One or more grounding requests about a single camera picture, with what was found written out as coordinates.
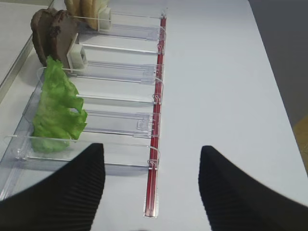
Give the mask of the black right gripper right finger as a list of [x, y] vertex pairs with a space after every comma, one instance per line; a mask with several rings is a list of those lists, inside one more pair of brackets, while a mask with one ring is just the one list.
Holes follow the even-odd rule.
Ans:
[[201, 149], [201, 200], [213, 231], [306, 231], [308, 208], [257, 181], [214, 147]]

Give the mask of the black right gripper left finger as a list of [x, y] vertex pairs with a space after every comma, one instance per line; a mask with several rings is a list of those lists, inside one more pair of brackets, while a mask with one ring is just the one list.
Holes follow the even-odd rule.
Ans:
[[35, 185], [1, 201], [2, 231], [89, 231], [105, 184], [103, 144], [89, 145]]

